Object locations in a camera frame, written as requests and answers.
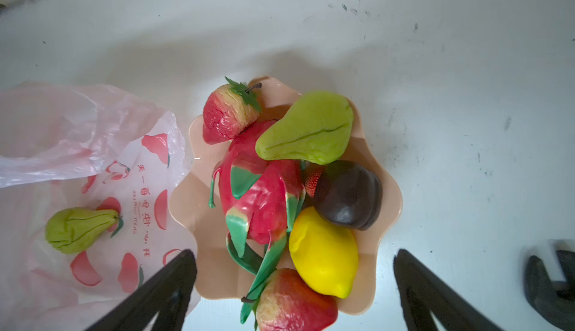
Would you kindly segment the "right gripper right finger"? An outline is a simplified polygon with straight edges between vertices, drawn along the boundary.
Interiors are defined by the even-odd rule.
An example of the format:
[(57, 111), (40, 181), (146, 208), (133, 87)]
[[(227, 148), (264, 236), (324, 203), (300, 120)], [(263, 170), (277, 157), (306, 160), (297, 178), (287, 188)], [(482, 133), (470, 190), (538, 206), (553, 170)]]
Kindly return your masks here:
[(437, 277), (407, 250), (393, 262), (404, 320), (409, 330), (499, 330), (491, 320)]

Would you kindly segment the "peach scalloped plastic plate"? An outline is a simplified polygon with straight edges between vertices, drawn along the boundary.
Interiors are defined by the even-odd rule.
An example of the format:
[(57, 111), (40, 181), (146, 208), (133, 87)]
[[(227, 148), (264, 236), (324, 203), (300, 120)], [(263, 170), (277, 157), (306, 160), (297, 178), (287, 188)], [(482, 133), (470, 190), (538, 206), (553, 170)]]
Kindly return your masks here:
[[(344, 160), (359, 163), (374, 172), (383, 184), (380, 213), (373, 226), (356, 231), (359, 269), (350, 296), (338, 300), (338, 309), (347, 315), (360, 315), (374, 302), (377, 285), (377, 255), (380, 241), (400, 217), (403, 199), (398, 184), (377, 162), (362, 128), (359, 110), (352, 106), (354, 120), (351, 140)], [(232, 260), (226, 245), (228, 228), (220, 198), (219, 179), (213, 175), (224, 159), (229, 143), (208, 145), (202, 137), (203, 118), (190, 125), (188, 138), (195, 157), (190, 173), (169, 198), (169, 212), (196, 238), (198, 275), (195, 287), (207, 300), (239, 300), (245, 297), (255, 277)]]

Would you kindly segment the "yellow toy lemon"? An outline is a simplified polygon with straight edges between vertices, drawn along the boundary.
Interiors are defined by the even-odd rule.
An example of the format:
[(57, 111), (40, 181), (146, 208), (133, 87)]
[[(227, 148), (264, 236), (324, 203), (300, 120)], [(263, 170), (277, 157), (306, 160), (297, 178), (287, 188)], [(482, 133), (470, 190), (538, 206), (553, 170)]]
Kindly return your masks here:
[(353, 232), (323, 219), (315, 208), (300, 212), (289, 238), (296, 271), (319, 294), (347, 298), (359, 268)]

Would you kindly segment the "pink plastic bag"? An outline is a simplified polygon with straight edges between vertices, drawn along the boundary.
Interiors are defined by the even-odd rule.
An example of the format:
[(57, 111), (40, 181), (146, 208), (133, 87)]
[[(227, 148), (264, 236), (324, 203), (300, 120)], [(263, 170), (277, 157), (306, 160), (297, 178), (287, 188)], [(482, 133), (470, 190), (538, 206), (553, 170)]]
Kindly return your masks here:
[[(84, 330), (183, 250), (169, 212), (185, 178), (173, 112), (111, 85), (26, 83), (1, 93), (1, 328)], [(116, 223), (78, 253), (45, 238), (68, 208)]]

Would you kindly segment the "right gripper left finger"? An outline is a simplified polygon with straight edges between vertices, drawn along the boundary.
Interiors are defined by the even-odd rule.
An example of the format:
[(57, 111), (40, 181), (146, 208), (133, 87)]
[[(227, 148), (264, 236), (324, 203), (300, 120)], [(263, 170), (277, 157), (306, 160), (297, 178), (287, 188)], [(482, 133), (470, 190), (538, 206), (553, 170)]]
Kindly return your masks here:
[(196, 258), (184, 250), (88, 329), (181, 330), (196, 282)]

